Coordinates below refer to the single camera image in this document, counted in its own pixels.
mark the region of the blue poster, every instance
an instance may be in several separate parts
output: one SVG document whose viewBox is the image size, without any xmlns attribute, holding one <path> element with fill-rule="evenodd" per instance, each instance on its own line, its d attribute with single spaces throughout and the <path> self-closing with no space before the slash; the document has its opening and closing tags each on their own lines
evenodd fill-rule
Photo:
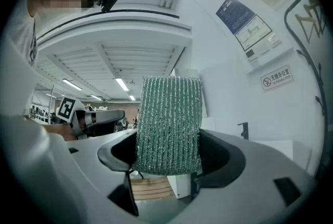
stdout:
<svg viewBox="0 0 333 224">
<path fill-rule="evenodd" d="M 225 0 L 216 14 L 233 35 L 255 15 L 253 11 L 237 0 Z"/>
</svg>

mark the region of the black faucet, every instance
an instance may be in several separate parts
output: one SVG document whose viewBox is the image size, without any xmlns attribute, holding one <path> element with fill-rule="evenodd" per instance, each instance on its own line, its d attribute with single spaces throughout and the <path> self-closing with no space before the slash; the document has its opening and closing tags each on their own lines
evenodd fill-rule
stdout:
<svg viewBox="0 0 333 224">
<path fill-rule="evenodd" d="M 243 125 L 243 132 L 240 134 L 245 140 L 249 139 L 249 123 L 243 122 L 240 124 L 237 124 L 238 126 Z"/>
</svg>

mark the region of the fluorescent light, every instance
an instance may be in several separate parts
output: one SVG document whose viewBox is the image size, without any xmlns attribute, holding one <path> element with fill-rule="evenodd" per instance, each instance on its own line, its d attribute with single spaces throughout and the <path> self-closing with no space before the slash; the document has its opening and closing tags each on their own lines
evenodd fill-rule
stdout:
<svg viewBox="0 0 333 224">
<path fill-rule="evenodd" d="M 81 91 L 82 89 L 80 87 L 77 87 L 75 84 L 71 83 L 69 80 L 63 79 L 62 80 L 64 83 L 67 83 L 68 85 L 72 86 L 73 88 Z"/>
<path fill-rule="evenodd" d="M 93 98 L 95 98 L 95 99 L 97 99 L 97 100 L 100 100 L 100 101 L 102 101 L 102 99 L 101 98 L 98 98 L 97 96 L 95 96 L 95 95 L 91 95 L 91 97 L 93 97 Z"/>
<path fill-rule="evenodd" d="M 124 91 L 128 91 L 128 89 L 122 79 L 116 79 L 116 81 L 119 83 L 119 85 L 121 86 L 121 88 L 123 88 Z"/>
<path fill-rule="evenodd" d="M 51 96 L 50 94 L 46 93 L 46 95 Z M 55 96 L 52 95 L 53 98 L 56 98 Z"/>
</svg>

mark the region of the no smoking symbol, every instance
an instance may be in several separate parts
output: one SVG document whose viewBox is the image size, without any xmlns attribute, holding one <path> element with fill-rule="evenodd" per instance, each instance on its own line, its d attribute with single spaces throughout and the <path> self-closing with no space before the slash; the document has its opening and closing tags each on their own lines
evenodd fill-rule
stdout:
<svg viewBox="0 0 333 224">
<path fill-rule="evenodd" d="M 265 85 L 266 87 L 271 86 L 271 84 L 272 84 L 272 81 L 271 81 L 270 78 L 264 78 L 264 85 Z"/>
</svg>

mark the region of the wooden floor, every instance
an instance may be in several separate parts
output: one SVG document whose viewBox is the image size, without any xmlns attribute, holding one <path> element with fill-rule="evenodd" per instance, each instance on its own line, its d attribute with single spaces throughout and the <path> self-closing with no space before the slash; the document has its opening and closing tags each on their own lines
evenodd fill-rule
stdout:
<svg viewBox="0 0 333 224">
<path fill-rule="evenodd" d="M 174 196 L 167 177 L 131 180 L 134 200 L 153 201 Z"/>
</svg>

